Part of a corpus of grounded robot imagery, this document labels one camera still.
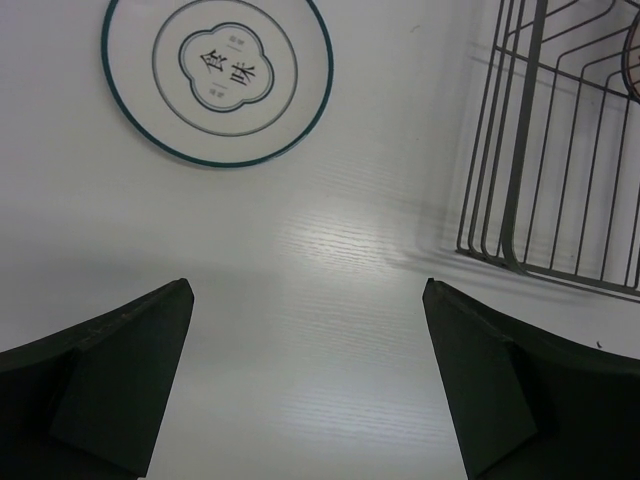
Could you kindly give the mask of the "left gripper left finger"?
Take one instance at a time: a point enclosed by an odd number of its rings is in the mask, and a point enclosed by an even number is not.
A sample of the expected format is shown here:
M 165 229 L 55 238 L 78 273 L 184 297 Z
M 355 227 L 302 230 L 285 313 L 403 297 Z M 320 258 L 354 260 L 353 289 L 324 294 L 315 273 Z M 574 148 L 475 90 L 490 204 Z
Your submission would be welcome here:
M 146 477 L 193 306 L 178 279 L 2 352 L 2 478 Z

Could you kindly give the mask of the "white plate orange sunburst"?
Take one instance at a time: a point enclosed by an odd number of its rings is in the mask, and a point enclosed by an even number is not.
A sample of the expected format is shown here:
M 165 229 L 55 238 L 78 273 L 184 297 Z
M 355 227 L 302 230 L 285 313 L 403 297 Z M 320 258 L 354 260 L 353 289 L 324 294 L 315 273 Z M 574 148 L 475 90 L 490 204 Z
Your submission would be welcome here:
M 622 50 L 622 78 L 630 98 L 639 102 L 639 14 L 634 17 Z

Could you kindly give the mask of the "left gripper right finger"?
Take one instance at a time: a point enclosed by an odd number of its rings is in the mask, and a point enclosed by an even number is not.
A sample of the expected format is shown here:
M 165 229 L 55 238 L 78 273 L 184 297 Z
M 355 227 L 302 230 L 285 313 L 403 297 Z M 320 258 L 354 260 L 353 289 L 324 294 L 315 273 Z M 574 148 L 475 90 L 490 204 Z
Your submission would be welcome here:
M 636 479 L 639 362 L 429 279 L 426 323 L 470 479 Z

